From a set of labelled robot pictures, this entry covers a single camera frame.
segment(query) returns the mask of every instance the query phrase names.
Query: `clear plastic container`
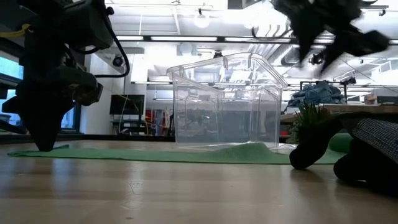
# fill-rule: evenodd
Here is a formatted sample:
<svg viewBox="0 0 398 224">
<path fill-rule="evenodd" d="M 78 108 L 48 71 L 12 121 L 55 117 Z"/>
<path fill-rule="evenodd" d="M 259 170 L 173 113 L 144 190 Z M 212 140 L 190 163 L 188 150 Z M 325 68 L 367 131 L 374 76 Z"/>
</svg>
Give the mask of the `clear plastic container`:
<svg viewBox="0 0 398 224">
<path fill-rule="evenodd" d="M 286 81 L 258 54 L 233 54 L 167 70 L 180 146 L 279 143 Z"/>
</svg>

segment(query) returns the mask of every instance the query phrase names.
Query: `window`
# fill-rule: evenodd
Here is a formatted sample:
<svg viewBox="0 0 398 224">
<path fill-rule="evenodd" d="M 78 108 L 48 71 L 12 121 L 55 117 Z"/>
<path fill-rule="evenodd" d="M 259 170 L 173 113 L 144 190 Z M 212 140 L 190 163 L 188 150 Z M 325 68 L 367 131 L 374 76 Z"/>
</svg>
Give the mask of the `window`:
<svg viewBox="0 0 398 224">
<path fill-rule="evenodd" d="M 61 128 L 74 128 L 75 109 L 68 111 L 62 119 Z"/>
<path fill-rule="evenodd" d="M 0 73 L 10 77 L 18 78 L 20 80 L 24 79 L 24 67 L 20 66 L 16 60 L 10 60 L 12 56 L 7 53 L 0 52 Z M 3 113 L 1 111 L 2 104 L 7 100 L 11 99 L 16 95 L 15 90 L 8 90 L 7 99 L 0 99 L 0 119 L 8 121 L 10 124 L 21 126 L 21 118 L 18 114 Z M 61 128 L 73 129 L 75 128 L 75 111 L 76 108 L 72 108 L 68 111 L 62 119 Z"/>
<path fill-rule="evenodd" d="M 15 96 L 15 90 L 8 90 L 7 93 L 7 99 L 5 100 L 0 100 L 0 109 L 2 104 L 11 99 L 12 97 Z M 21 125 L 21 118 L 19 117 L 18 114 L 9 114 L 9 113 L 0 113 L 0 119 L 2 119 L 3 121 L 8 121 L 8 123 L 16 125 L 16 126 L 20 126 Z"/>
<path fill-rule="evenodd" d="M 0 57 L 0 73 L 20 80 L 24 79 L 24 67 L 4 57 Z"/>
</svg>

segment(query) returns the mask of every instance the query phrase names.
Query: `wooden surface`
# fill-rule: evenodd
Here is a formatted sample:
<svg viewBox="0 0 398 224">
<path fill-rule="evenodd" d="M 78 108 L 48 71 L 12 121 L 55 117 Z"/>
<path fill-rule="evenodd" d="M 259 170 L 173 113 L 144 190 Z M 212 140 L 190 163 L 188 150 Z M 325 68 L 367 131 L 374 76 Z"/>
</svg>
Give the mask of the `wooden surface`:
<svg viewBox="0 0 398 224">
<path fill-rule="evenodd" d="M 71 147 L 173 149 L 75 141 Z M 339 184 L 332 166 L 10 158 L 1 146 L 0 223 L 398 223 L 398 200 Z"/>
<path fill-rule="evenodd" d="M 352 112 L 369 112 L 369 113 L 398 113 L 398 106 L 381 106 L 381 105 L 324 105 L 332 113 L 352 113 Z M 295 113 L 285 114 L 280 117 L 280 123 L 290 124 L 295 121 Z"/>
</svg>

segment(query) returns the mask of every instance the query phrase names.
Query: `white wall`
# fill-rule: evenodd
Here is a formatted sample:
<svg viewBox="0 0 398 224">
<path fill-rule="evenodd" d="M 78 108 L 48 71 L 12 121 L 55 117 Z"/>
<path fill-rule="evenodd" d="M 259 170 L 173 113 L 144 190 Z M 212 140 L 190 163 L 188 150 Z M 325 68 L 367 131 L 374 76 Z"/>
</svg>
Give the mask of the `white wall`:
<svg viewBox="0 0 398 224">
<path fill-rule="evenodd" d="M 376 96 L 398 96 L 398 88 L 378 88 L 372 91 Z"/>
<path fill-rule="evenodd" d="M 119 75 L 115 69 L 97 55 L 87 55 L 85 66 L 94 75 Z M 99 102 L 81 107 L 80 132 L 85 134 L 112 134 L 112 117 L 109 115 L 112 94 L 123 94 L 124 78 L 99 78 L 104 86 Z"/>
<path fill-rule="evenodd" d="M 124 94 L 146 96 L 147 85 L 131 84 L 131 82 L 146 82 L 148 79 L 148 66 L 144 54 L 128 55 L 131 65 L 130 74 L 124 80 Z"/>
</svg>

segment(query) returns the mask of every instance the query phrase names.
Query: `blue cloth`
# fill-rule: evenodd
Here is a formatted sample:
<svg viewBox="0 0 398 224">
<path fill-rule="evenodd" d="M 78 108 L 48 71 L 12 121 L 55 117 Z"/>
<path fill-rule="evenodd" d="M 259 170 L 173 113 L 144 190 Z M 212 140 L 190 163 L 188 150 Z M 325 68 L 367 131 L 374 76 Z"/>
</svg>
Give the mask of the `blue cloth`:
<svg viewBox="0 0 398 224">
<path fill-rule="evenodd" d="M 316 85 L 305 85 L 303 90 L 300 90 L 292 95 L 293 99 L 287 103 L 288 107 L 297 107 L 301 103 L 328 103 L 328 104 L 345 104 L 346 99 L 341 94 L 341 91 L 334 86 L 331 86 L 326 81 L 320 81 Z"/>
</svg>

